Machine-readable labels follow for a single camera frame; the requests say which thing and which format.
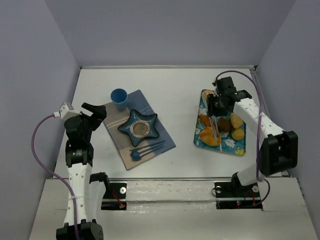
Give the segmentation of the metal tong arm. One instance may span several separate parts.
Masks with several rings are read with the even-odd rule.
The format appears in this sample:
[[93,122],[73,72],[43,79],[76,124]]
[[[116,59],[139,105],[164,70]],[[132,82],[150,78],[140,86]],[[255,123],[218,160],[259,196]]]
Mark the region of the metal tong arm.
[[214,136],[219,138],[221,135],[220,135],[219,128],[218,128],[217,119],[215,116],[212,116],[211,119],[212,119],[212,123],[213,123],[212,129],[213,129]]
[[219,136],[219,133],[217,128],[216,118],[214,116],[211,116],[209,119],[210,119],[210,124],[213,130],[214,137],[217,138]]

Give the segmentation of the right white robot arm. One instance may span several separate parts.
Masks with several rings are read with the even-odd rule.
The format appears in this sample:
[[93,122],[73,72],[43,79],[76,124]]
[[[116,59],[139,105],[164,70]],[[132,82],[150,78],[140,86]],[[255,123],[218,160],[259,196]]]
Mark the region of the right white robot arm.
[[[104,105],[103,123],[127,170],[175,147],[140,90],[126,97],[118,110],[114,102]],[[246,130],[257,134],[257,162],[236,172],[227,185],[229,192],[247,189],[266,177],[296,167],[298,136],[273,123],[245,90],[201,92],[193,143],[203,149],[243,155]]]

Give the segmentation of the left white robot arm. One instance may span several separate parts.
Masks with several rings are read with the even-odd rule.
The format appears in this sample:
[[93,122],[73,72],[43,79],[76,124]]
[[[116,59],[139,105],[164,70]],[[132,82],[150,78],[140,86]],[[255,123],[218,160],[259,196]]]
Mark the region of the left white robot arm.
[[107,112],[103,105],[83,103],[82,108],[90,111],[91,115],[74,110],[68,102],[59,110],[67,135],[65,163],[69,195],[63,227],[56,230],[58,240],[104,238],[103,228],[97,222],[97,213],[110,184],[105,172],[92,172],[94,148],[91,136],[107,117]]

